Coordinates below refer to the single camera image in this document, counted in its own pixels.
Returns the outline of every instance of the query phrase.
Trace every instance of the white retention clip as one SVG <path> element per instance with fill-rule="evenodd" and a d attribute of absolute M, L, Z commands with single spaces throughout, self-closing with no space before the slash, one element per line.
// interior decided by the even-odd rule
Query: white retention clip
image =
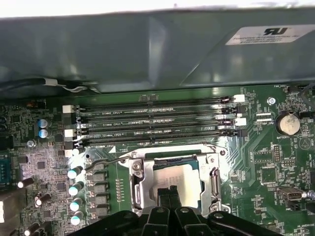
<path fill-rule="evenodd" d="M 235 103 L 245 102 L 245 95 L 244 94 L 237 94 L 234 95 L 234 101 Z"/>
<path fill-rule="evenodd" d="M 64 130 L 64 137 L 65 138 L 72 138 L 75 136 L 76 136 L 75 129 L 65 129 Z"/>
<path fill-rule="evenodd" d="M 244 126 L 246 124 L 247 124 L 246 118 L 236 118 L 235 119 L 235 125 L 236 126 Z"/>
<path fill-rule="evenodd" d="M 63 113 L 68 114 L 68 113 L 74 113 L 75 109 L 73 105 L 63 105 Z"/>

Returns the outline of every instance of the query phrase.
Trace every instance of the capacitor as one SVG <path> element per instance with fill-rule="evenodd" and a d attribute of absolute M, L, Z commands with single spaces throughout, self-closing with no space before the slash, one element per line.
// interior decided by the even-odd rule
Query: capacitor
<path fill-rule="evenodd" d="M 6 118 L 0 117 L 0 124 L 5 124 L 5 123 L 6 123 Z"/>
<path fill-rule="evenodd" d="M 81 198 L 75 198 L 73 202 L 70 204 L 71 211 L 78 211 L 83 204 L 83 200 Z"/>
<path fill-rule="evenodd" d="M 5 124 L 0 124 L 0 132 L 7 131 L 8 127 Z"/>
<path fill-rule="evenodd" d="M 30 186 L 33 183 L 34 183 L 34 179 L 33 178 L 26 178 L 26 179 L 18 182 L 18 187 L 19 188 L 25 188 L 27 186 Z"/>
<path fill-rule="evenodd" d="M 42 139 L 49 139 L 53 135 L 50 129 L 41 129 L 38 132 L 38 136 Z"/>
<path fill-rule="evenodd" d="M 43 229 L 36 230 L 31 236 L 44 236 L 45 232 Z"/>
<path fill-rule="evenodd" d="M 38 121 L 38 126 L 39 126 L 39 128 L 42 128 L 42 129 L 48 128 L 51 126 L 51 121 L 47 120 L 47 119 L 40 119 Z"/>
<path fill-rule="evenodd" d="M 81 166 L 77 166 L 71 170 L 68 171 L 68 178 L 69 179 L 74 179 L 76 178 L 79 174 L 81 174 L 83 168 Z"/>
<path fill-rule="evenodd" d="M 83 219 L 83 213 L 81 211 L 77 211 L 74 216 L 71 218 L 72 225 L 79 225 L 80 221 Z"/>
<path fill-rule="evenodd" d="M 71 195 L 71 196 L 75 196 L 78 194 L 78 192 L 81 191 L 81 189 L 83 188 L 84 186 L 84 183 L 83 182 L 77 182 L 75 184 L 73 184 L 69 190 L 68 190 L 68 193 Z"/>
<path fill-rule="evenodd" d="M 25 236 L 30 236 L 32 233 L 34 233 L 37 229 L 39 229 L 39 224 L 38 223 L 33 223 L 31 226 L 29 226 L 25 231 L 24 235 Z"/>
<path fill-rule="evenodd" d="M 48 201 L 51 199 L 51 194 L 50 193 L 45 193 L 42 197 L 36 200 L 36 205 L 41 206 L 44 202 Z"/>

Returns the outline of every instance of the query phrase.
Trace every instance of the gray metal panel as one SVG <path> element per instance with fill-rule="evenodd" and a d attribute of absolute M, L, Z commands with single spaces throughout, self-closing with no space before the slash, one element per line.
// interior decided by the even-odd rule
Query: gray metal panel
<path fill-rule="evenodd" d="M 0 80 L 78 76 L 118 92 L 314 77 L 315 32 L 286 44 L 225 46 L 241 27 L 315 24 L 314 15 L 315 9 L 278 9 L 0 20 Z M 16 93 L 30 91 L 63 90 Z"/>

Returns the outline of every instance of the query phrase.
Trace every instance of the black wire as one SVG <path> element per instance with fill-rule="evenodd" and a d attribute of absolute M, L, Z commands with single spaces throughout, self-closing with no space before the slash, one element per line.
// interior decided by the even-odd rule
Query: black wire
<path fill-rule="evenodd" d="M 25 86 L 44 85 L 45 83 L 46 81 L 44 78 L 31 78 L 31 79 L 8 81 L 8 82 L 0 83 L 0 91 L 8 91 L 8 90 L 18 89 Z"/>
<path fill-rule="evenodd" d="M 312 89 L 313 87 L 315 87 L 315 82 L 310 83 L 309 85 L 307 85 L 305 88 L 303 88 L 300 92 L 299 92 L 299 96 L 301 97 L 301 99 L 303 100 L 303 102 L 312 107 L 315 110 L 315 104 L 312 103 L 306 96 L 305 96 L 305 92 L 308 91 L 309 89 Z"/>

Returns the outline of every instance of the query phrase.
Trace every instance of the sticker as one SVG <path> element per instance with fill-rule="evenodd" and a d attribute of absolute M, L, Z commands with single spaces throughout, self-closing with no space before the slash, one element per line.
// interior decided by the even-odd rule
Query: sticker
<path fill-rule="evenodd" d="M 243 27 L 226 45 L 291 43 L 313 30 L 315 25 Z"/>

